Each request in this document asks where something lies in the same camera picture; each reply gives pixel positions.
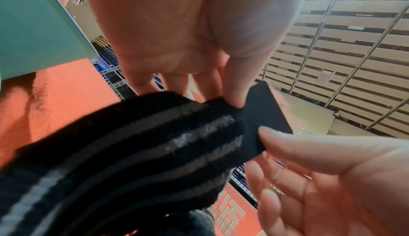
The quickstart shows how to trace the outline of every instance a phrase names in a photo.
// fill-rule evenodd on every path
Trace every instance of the black fabric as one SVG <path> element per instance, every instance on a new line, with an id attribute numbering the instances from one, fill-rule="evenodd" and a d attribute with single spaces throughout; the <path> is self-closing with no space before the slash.
<path id="1" fill-rule="evenodd" d="M 263 83 L 240 110 L 172 92 L 101 109 L 22 147 L 1 170 L 0 232 L 120 236 L 209 207 L 230 170 L 264 150 L 260 125 L 291 132 Z"/>

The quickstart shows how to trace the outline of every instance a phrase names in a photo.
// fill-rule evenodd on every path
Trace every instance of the green board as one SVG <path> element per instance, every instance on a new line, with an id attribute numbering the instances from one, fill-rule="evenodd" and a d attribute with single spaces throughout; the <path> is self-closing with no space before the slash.
<path id="1" fill-rule="evenodd" d="M 2 80 L 95 55 L 58 0 L 0 0 Z"/>

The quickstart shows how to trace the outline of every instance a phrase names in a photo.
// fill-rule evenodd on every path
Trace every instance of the hand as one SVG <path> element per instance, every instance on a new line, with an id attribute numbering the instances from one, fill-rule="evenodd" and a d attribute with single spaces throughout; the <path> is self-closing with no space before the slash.
<path id="1" fill-rule="evenodd" d="M 185 94 L 242 107 L 252 81 L 287 33 L 302 0 L 89 0 L 123 74 L 139 94 Z"/>
<path id="2" fill-rule="evenodd" d="M 409 141 L 259 135 L 268 154 L 245 170 L 268 236 L 409 235 Z"/>

